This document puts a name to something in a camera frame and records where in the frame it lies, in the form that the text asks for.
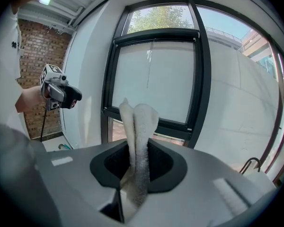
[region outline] metal railing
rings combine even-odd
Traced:
[[[244,51],[245,51],[245,49],[244,49],[243,46],[238,49],[238,52],[240,52],[240,53],[243,53]]]
[[[241,40],[245,40],[247,38],[247,36],[249,35],[249,33],[252,31],[253,29],[251,28],[242,38]]]
[[[237,42],[242,43],[242,40],[239,39],[238,37],[233,36],[233,35],[231,35],[231,34],[228,34],[228,33],[224,32],[224,31],[222,31],[222,30],[215,29],[215,28],[210,28],[210,27],[206,27],[206,26],[205,26],[205,29],[206,29],[207,31],[210,31],[210,32],[213,32],[213,33],[216,33],[216,34],[219,34],[219,35],[223,35],[223,36],[225,36],[225,37],[227,37],[227,38],[233,39],[234,41],[237,41]]]

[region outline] window glass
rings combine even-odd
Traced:
[[[195,149],[240,170],[260,159],[271,137],[279,85],[268,41],[224,13],[198,8],[209,40],[212,84]]]
[[[278,134],[276,136],[276,139],[275,139],[275,142],[273,144],[273,147],[271,148],[266,161],[262,164],[263,171],[267,170],[268,167],[270,166],[270,164],[273,162],[276,154],[278,153],[278,150],[280,149],[280,144],[281,144],[283,136],[284,136],[284,105],[283,105],[283,111],[282,111],[282,118],[281,118],[280,128],[278,130]]]
[[[110,123],[113,124],[112,131],[109,132],[110,142],[121,140],[121,139],[126,139],[126,134],[125,134],[123,123],[121,121],[118,121],[112,118],[109,118],[109,120],[110,120]],[[173,138],[170,136],[157,134],[157,133],[154,133],[152,138],[157,139],[157,140],[167,141],[167,142],[174,143],[174,144],[181,145],[181,146],[183,146],[184,144],[184,140],[182,139]]]
[[[112,106],[124,98],[148,104],[161,119],[186,122],[194,84],[193,43],[155,42],[121,48]]]
[[[194,28],[186,5],[168,5],[140,9],[133,12],[128,31],[130,34],[155,28]]]

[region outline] concrete wall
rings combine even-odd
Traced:
[[[227,45],[230,45],[232,48],[240,48],[242,46],[242,43],[235,41],[233,39],[230,39],[229,37],[226,37],[224,35],[214,33],[214,32],[211,32],[211,31],[206,31],[206,33],[207,33],[208,38],[221,41],[221,42],[223,42]]]
[[[212,85],[207,115],[195,149],[240,169],[260,158],[275,123],[278,82],[248,57],[209,42]]]

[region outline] building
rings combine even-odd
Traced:
[[[257,31],[251,29],[247,32],[238,51],[265,68],[276,79],[275,63],[269,43]]]

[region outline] window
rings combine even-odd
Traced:
[[[242,46],[242,37],[250,30],[250,27],[220,11],[206,7],[197,8],[209,39],[218,39],[226,44],[230,42],[233,47]]]
[[[193,43],[151,42],[121,48],[112,106],[119,107],[126,97],[132,107],[145,103],[160,118],[185,123],[194,64]]]
[[[110,120],[110,123],[112,123],[113,125],[113,129],[112,131],[110,131],[110,135],[109,135],[110,142],[121,140],[121,139],[126,139],[126,133],[124,130],[123,123],[121,121],[118,121],[112,118],[110,118],[109,120]],[[183,146],[184,144],[184,140],[182,139],[177,139],[174,137],[170,137],[167,135],[161,135],[157,133],[155,133],[152,138],[157,139],[157,140],[167,141],[167,142],[174,143],[174,144],[181,145],[181,146]]]
[[[262,158],[277,120],[272,50],[257,30],[234,17],[208,7],[198,10],[209,39],[212,90],[195,149],[240,170],[249,158]]]
[[[109,118],[121,120],[118,107],[126,97],[132,107],[146,103],[159,113],[157,139],[195,145],[211,85],[208,39],[205,31],[194,29],[201,23],[195,13],[191,0],[149,0],[125,7],[106,64],[102,142],[125,138]]]
[[[194,28],[194,23],[186,5],[167,5],[139,9],[132,16],[127,31],[130,34],[155,28]]]

